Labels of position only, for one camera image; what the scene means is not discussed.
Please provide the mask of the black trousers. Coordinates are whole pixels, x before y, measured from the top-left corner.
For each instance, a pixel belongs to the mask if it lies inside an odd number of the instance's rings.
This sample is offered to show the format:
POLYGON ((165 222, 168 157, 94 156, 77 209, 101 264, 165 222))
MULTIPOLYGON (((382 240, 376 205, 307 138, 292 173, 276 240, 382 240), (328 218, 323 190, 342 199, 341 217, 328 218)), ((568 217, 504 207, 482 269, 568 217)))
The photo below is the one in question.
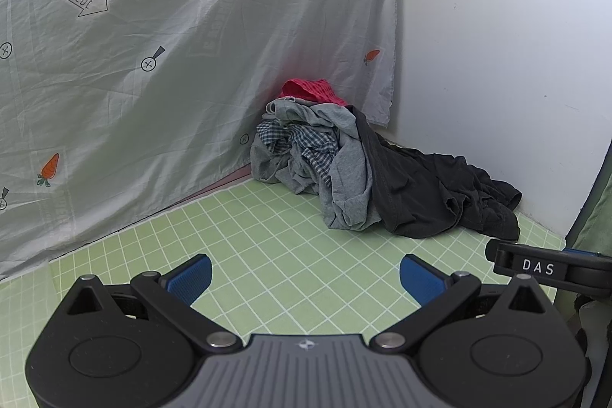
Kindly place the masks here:
POLYGON ((428 238, 464 227, 493 238, 519 239, 514 210, 522 193, 514 186, 491 178, 463 156, 392 144, 371 128, 361 111, 348 109, 373 173, 371 200, 389 232, 428 238))

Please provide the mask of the red garment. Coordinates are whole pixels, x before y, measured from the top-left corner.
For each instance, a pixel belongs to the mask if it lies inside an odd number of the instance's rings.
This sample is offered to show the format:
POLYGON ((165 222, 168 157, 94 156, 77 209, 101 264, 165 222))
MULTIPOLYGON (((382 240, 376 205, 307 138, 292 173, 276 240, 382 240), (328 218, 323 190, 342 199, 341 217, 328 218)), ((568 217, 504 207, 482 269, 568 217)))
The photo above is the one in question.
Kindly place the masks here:
POLYGON ((347 106, 347 102, 334 92, 330 83, 326 80, 287 80, 281 87, 279 98, 282 97, 293 97, 302 101, 314 102, 315 104, 347 106))

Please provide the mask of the white carrot print sheet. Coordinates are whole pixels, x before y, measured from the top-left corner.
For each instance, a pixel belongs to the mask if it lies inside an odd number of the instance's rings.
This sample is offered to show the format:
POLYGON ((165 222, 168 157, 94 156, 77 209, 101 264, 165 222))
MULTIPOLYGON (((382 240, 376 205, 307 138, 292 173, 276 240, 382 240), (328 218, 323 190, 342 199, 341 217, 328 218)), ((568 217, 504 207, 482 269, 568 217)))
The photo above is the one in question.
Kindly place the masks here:
POLYGON ((1 0, 1 275, 243 168, 287 80, 386 125, 396 22, 397 0, 1 0))

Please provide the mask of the grey t-shirt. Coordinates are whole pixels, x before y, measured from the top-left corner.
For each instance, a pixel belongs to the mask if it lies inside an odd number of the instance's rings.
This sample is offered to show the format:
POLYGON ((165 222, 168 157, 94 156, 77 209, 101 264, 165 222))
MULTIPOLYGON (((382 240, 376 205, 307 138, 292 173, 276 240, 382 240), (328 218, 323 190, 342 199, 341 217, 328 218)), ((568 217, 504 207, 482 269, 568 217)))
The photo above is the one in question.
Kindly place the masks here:
POLYGON ((331 185, 326 186, 304 161, 293 154, 273 156, 256 132, 250 151, 254 179, 280 183, 293 193, 318 196, 322 218, 330 229, 360 232, 381 221, 371 198, 373 169, 359 137, 356 117, 351 111, 337 104, 315 104, 282 97, 265 106, 261 121, 265 119, 275 119, 283 125, 301 122, 332 128, 336 133, 338 152, 330 169, 331 185))

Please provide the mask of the blue checked shirt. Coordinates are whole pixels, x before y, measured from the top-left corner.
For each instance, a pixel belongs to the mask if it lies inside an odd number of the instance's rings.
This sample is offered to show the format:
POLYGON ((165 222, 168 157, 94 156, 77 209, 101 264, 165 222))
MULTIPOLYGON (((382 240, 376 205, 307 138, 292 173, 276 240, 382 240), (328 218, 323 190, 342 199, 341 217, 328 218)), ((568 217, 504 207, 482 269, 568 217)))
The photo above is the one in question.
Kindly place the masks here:
POLYGON ((315 172, 326 186, 331 185, 330 169, 338 152, 336 133, 329 127, 315 127, 301 122, 281 124, 275 119, 262 120, 256 126, 258 138, 273 156, 293 154, 315 172))

